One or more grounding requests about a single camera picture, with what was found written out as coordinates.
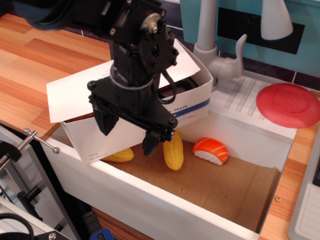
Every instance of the kitchen faucet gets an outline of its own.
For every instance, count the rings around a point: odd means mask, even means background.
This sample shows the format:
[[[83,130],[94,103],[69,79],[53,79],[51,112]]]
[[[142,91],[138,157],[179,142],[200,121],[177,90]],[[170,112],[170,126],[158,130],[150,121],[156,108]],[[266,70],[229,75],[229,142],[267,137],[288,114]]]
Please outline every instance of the kitchen faucet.
[[[197,43],[193,53],[207,67],[217,82],[240,78],[244,73],[243,49],[247,40],[244,34],[235,46],[236,59],[220,57],[215,43],[217,0],[201,0]],[[274,41],[293,32],[293,25],[284,0],[262,0],[261,37]]]

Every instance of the toy corn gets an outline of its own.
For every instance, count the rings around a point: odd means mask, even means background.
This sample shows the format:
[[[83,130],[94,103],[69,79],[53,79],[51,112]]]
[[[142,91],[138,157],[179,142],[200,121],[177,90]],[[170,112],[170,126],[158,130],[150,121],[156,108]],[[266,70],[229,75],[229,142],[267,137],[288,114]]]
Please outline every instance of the toy corn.
[[[125,150],[116,152],[115,154],[112,154],[110,156],[106,156],[102,158],[102,161],[110,161],[115,163],[125,163],[129,162],[134,158],[134,152],[131,148],[127,148]]]
[[[163,143],[163,154],[166,165],[174,171],[179,170],[184,163],[184,149],[180,133],[175,130],[171,141]]]

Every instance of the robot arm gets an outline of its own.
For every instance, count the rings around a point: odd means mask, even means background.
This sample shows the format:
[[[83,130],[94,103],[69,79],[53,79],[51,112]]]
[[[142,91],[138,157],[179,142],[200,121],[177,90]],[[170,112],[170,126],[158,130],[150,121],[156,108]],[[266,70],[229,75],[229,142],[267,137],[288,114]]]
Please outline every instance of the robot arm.
[[[13,0],[19,14],[42,30],[66,26],[113,41],[110,77],[91,81],[89,102],[99,129],[108,135],[119,117],[146,130],[142,147],[149,156],[159,142],[170,141],[176,118],[159,99],[160,74],[177,64],[174,36],[157,0]]]

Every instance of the black wire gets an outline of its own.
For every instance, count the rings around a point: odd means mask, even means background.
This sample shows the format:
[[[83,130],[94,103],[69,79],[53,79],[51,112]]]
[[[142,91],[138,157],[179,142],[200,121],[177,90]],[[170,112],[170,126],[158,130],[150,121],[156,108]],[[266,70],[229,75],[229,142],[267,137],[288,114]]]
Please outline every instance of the black wire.
[[[20,223],[25,225],[26,228],[28,229],[30,240],[35,239],[34,230],[32,229],[30,223],[27,220],[25,220],[23,217],[14,213],[4,212],[4,213],[0,213],[0,220],[1,219],[14,219],[19,221]]]
[[[159,89],[157,89],[155,91],[155,98],[156,100],[161,103],[161,104],[171,104],[174,102],[174,100],[176,99],[176,95],[177,95],[177,86],[176,86],[176,83],[174,82],[174,80],[170,77],[170,75],[168,74],[167,70],[164,70],[162,72],[162,75],[165,77],[165,79],[169,82],[169,84],[171,85],[172,87],[172,91],[173,91],[173,96],[168,99],[168,100],[163,100],[163,99],[160,99],[159,98]]]
[[[188,77],[188,79],[195,85],[195,87],[199,87],[199,85],[196,83],[196,81],[192,77]]]

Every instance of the red frisbee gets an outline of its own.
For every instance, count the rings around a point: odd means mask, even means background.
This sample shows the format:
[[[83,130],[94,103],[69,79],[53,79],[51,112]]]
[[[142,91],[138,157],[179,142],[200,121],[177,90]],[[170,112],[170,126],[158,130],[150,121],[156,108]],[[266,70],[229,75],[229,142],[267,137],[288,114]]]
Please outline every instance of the red frisbee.
[[[286,128],[306,128],[320,120],[319,100],[294,84],[265,87],[256,97],[256,106],[266,119]]]

